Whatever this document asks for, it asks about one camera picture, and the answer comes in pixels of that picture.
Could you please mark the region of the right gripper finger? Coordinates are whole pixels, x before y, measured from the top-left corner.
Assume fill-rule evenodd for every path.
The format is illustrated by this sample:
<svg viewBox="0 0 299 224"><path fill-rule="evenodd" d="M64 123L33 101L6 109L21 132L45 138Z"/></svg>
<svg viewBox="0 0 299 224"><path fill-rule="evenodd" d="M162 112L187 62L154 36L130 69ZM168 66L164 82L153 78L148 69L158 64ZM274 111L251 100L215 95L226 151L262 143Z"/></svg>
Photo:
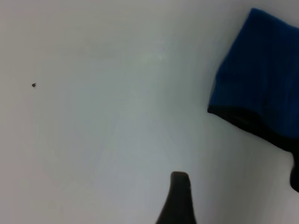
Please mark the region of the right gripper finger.
<svg viewBox="0 0 299 224"><path fill-rule="evenodd" d="M174 171L169 193L157 219L158 224L196 224L189 175Z"/></svg>

